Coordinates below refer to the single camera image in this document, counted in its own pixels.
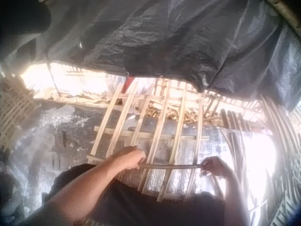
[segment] bamboo slat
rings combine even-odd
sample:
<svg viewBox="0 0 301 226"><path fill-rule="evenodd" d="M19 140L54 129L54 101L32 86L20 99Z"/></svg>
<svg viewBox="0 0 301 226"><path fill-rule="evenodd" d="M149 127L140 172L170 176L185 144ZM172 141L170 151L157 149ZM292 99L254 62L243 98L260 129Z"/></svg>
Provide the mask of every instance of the bamboo slat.
<svg viewBox="0 0 301 226"><path fill-rule="evenodd" d="M96 154L96 151L97 151L99 142L100 142L100 140L101 140L101 138L102 138L102 136L103 136L103 132L104 132L105 126L107 125L107 122L108 122L108 120L109 120L110 114L111 114L111 112L112 112L112 110L113 110L113 107L114 107L114 105L115 105L115 103L116 103L116 100L117 100L117 98L118 98L118 95L119 95L119 93L120 93L121 90L122 90L122 87L123 87L123 84L122 84L122 83L120 83L120 84L117 86L117 89L116 89L116 91L115 91L115 93L114 93L114 96L113 96L111 102L110 102L110 105L109 105L109 107L108 107L108 109L107 109L107 111L106 111L106 113L105 113L105 115L104 115L104 117L103 117L103 120L102 120L102 122L101 122L101 124L100 124L100 127L99 127L99 130L98 130L98 132L97 132L97 136L96 136L95 142L94 142L93 147L92 147L92 150L91 150L91 155L95 155L95 154Z"/></svg>
<svg viewBox="0 0 301 226"><path fill-rule="evenodd" d="M132 83L130 88L131 88L130 89L130 94L128 95L128 99L127 99L126 103L124 104L123 110L120 114L120 117L119 117L119 120L117 122L115 131L113 133L113 137L111 139L111 142L109 144L109 147L108 147L108 150L107 150L107 153L106 153L106 158L108 158L110 155L113 154L113 151L116 147L116 143L117 143L119 135L121 133L122 126L123 126L124 121L126 119L128 110L130 109L131 103L132 103L132 101L134 99L134 96L135 96L135 93L137 91L138 83L137 82Z"/></svg>
<svg viewBox="0 0 301 226"><path fill-rule="evenodd" d="M187 89L187 84L182 91L182 101L181 101L181 107L180 107L180 113L179 113L179 120L178 120L176 132L175 132L175 136L174 136L174 143L173 143L172 151L171 151L170 158L169 158L169 164L174 164L176 153L178 151L179 144L180 144L180 138L181 138L184 114L185 114L185 105L186 105L186 89ZM162 201L164 198L164 195L166 193L166 190L167 190L167 187L169 184L170 176L171 176L171 170L166 170L163 184L162 184L161 190L160 190L158 198L157 198L158 202Z"/></svg>
<svg viewBox="0 0 301 226"><path fill-rule="evenodd" d="M203 93L199 93L198 97L200 100L203 100ZM202 128L203 128L203 103L202 101L199 102L198 105L198 135L197 135L197 141L196 141L196 147L194 150L194 156L193 156L193 164L197 164L198 162L198 153L201 149L201 138L202 138ZM188 199L192 190L194 178L195 178L196 171L193 169L190 173L189 182L187 186L187 191L185 193L185 199Z"/></svg>
<svg viewBox="0 0 301 226"><path fill-rule="evenodd" d="M87 155L87 158L96 161L96 162L103 162L105 158L98 158L94 155ZM148 163L139 163L139 167L143 169L161 169L161 170L190 170L190 169L199 169L201 167L200 164L185 164L185 165L164 165L164 164L148 164Z"/></svg>
<svg viewBox="0 0 301 226"><path fill-rule="evenodd" d="M143 105L143 108L141 110L141 114L139 116L139 120L137 122L137 125L136 125L136 128L135 128L135 131L133 133L133 136L132 136L132 139L131 139L131 143L130 143L130 146L134 146L136 144L136 140L139 136L139 131L141 129L141 126L142 126L142 122L143 122L143 119L144 119L144 116L145 116L145 113L146 113L146 110L149 106L149 103L150 103L150 100L151 100L151 93L152 93L152 90L154 89L154 86L155 84L152 84L151 87L150 87L150 90L149 90L149 93L148 93L148 96L147 98L145 99L145 102L144 102L144 105ZM118 176L118 180L119 181L122 181L122 178L123 178L123 175L124 175L124 171L122 171L120 173L120 175Z"/></svg>
<svg viewBox="0 0 301 226"><path fill-rule="evenodd" d="M98 131L99 127L98 126L94 126L94 131ZM111 129L111 128L105 128L104 129L104 133L107 133L109 135L112 135L114 133L115 129ZM128 131L128 130L122 130L120 133L121 137L132 137L134 134L133 131ZM143 138L143 139L153 139L154 137L154 133L149 133L149 132L139 132L138 133L138 138ZM174 139L174 135L171 134L161 134L160 139L166 139L166 140L173 140ZM197 136L181 136L181 140L184 141L189 141L189 140L196 140ZM209 136L202 136L201 138L203 141L205 140L209 140Z"/></svg>
<svg viewBox="0 0 301 226"><path fill-rule="evenodd" d="M164 126L165 117L166 117L168 97L169 97L169 87L170 87L170 81L167 84L166 93L164 95L165 97L164 97L164 102L163 102L163 106L162 106L162 111L158 118L157 126L156 126L155 133L154 133L154 138L153 138L153 141L152 141L152 144L150 147L150 152L149 152L147 160L146 160L147 164L153 163L153 160L155 158L155 153L157 151L157 147L159 144L159 140L161 137L161 133L162 133L162 129ZM147 169L144 169L139 186L138 186L138 191L141 193L143 193L145 190L145 182L146 182L148 176L149 176L149 171Z"/></svg>

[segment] wooden beam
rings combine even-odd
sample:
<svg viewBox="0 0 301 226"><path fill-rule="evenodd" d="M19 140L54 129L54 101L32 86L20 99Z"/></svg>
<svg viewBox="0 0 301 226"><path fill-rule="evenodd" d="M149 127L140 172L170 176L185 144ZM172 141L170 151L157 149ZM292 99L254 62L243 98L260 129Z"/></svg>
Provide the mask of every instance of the wooden beam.
<svg viewBox="0 0 301 226"><path fill-rule="evenodd" d="M119 93L121 92L122 90L122 87L123 87L123 83L120 83L118 86L117 86L117 89L114 93L114 96L109 104L109 107L106 111L106 113L104 114L104 117L103 117L103 120L100 124L100 127L99 127L99 130L97 132L97 136L96 136L96 139L95 139L95 142L93 144L93 147L92 147L92 150L91 150L91 155L95 155L96 154L96 151L97 151L97 148L98 148L98 145L99 145L99 142L103 136L103 132L104 132L104 129L105 129L105 126L107 125L107 122L108 122L108 119L111 115L111 112L113 110L113 107L116 103L116 100L118 98L118 95Z"/></svg>
<svg viewBox="0 0 301 226"><path fill-rule="evenodd" d="M113 133L113 137L111 139L111 142L109 144L109 147L108 147L108 150L106 153L106 158L110 157L113 154L113 151L116 147L116 143L117 143L119 135L121 133L124 121L126 119L128 110L130 109L131 103L132 103L135 93L137 91L137 88L138 88L138 83L134 81L130 86L130 94L128 95L128 99L127 99L126 103L124 104L123 110L118 119L115 131Z"/></svg>

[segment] plastic tarp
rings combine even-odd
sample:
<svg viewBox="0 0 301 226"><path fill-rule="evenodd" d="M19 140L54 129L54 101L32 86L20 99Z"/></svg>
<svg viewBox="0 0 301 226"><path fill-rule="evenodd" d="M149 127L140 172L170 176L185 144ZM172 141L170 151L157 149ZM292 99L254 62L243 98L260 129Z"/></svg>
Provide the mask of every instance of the plastic tarp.
<svg viewBox="0 0 301 226"><path fill-rule="evenodd" d="M32 61L186 80L242 100L301 97L301 43L262 0L58 0ZM10 56L11 68L20 66Z"/></svg>

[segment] finger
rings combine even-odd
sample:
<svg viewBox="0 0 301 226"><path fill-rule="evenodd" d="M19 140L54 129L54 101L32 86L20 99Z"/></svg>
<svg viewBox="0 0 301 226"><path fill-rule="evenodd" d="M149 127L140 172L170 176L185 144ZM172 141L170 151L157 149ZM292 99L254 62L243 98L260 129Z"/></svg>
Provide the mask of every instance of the finger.
<svg viewBox="0 0 301 226"><path fill-rule="evenodd" d="M212 171L213 169L213 165L211 163L205 164L203 166L201 166L202 170L207 170L207 171Z"/></svg>
<svg viewBox="0 0 301 226"><path fill-rule="evenodd" d="M205 158L202 162L201 162L201 166L204 166L205 164L207 164L208 162L212 161L212 157L207 157Z"/></svg>

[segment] woven bamboo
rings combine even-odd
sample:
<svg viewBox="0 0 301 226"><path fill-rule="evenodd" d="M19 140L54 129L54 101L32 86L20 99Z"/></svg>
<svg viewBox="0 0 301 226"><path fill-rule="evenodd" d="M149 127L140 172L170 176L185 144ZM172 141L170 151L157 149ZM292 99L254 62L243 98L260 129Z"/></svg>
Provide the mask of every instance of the woven bamboo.
<svg viewBox="0 0 301 226"><path fill-rule="evenodd" d="M36 109L29 91L17 78L1 78L0 83L0 145L11 149L20 127Z"/></svg>

